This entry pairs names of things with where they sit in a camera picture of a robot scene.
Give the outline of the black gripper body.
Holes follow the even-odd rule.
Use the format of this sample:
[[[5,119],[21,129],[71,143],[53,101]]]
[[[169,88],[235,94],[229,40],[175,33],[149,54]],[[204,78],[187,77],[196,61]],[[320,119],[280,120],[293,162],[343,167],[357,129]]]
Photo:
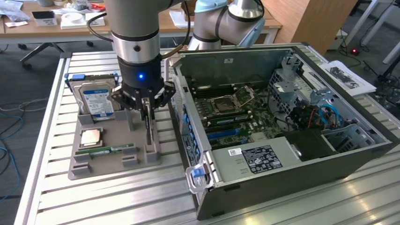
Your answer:
[[[132,97],[136,91],[140,98],[149,98],[156,95],[164,87],[164,79],[161,77],[160,60],[151,60],[145,63],[128,63],[119,60],[121,74],[121,90]]]

